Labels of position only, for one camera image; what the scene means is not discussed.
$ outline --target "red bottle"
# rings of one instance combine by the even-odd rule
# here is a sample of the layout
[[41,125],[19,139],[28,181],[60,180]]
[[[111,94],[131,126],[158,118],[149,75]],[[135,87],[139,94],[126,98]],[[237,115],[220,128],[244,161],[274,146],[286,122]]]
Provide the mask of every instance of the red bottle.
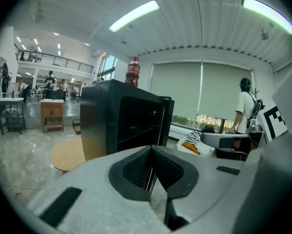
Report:
[[137,88],[138,78],[140,77],[141,67],[138,64],[138,57],[133,57],[133,62],[131,62],[127,67],[127,73],[125,75],[125,83]]

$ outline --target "white tabletop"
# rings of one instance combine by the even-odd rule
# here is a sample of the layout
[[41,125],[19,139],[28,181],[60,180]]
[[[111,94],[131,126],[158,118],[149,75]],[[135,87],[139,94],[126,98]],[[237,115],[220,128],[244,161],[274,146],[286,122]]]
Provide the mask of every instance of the white tabletop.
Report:
[[63,103],[63,99],[43,99],[41,102]]
[[11,97],[5,97],[0,99],[0,101],[21,101],[23,98],[11,98]]

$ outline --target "ceiling light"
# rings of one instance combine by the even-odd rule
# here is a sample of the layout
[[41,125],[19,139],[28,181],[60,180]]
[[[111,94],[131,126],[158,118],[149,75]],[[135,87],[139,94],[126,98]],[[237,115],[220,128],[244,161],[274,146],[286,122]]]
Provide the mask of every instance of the ceiling light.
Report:
[[109,30],[112,32],[116,32],[121,29],[123,26],[127,25],[128,23],[134,21],[135,19],[155,10],[158,10],[160,7],[156,0],[152,0],[147,2],[136,9],[130,11],[119,20],[117,20],[113,25],[109,27]]
[[243,6],[246,9],[255,11],[279,24],[292,35],[292,24],[279,12],[257,0],[244,0]]

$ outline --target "zebra striped cloth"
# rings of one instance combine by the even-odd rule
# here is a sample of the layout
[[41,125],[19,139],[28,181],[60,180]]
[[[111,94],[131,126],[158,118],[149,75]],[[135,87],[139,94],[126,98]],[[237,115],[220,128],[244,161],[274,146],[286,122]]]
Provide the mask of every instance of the zebra striped cloth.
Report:
[[213,151],[213,148],[208,146],[208,145],[206,145],[206,144],[204,144],[204,143],[202,143],[201,140],[200,140],[200,136],[201,136],[200,132],[193,131],[189,135],[187,135],[187,137],[185,139],[185,142],[193,144],[200,154],[206,155],[211,150]]

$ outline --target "backpack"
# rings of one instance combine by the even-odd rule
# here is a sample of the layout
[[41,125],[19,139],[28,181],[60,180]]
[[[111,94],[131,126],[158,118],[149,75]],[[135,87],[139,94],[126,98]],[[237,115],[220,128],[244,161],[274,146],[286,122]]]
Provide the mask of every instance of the backpack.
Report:
[[251,96],[251,98],[252,98],[252,100],[254,102],[254,107],[251,110],[250,117],[249,117],[249,119],[247,119],[246,128],[249,128],[251,120],[257,118],[258,112],[260,110],[264,109],[265,105],[263,105],[263,100],[258,99],[257,101],[255,101],[254,98],[252,97],[251,93],[249,93],[249,92],[247,92],[247,93]]

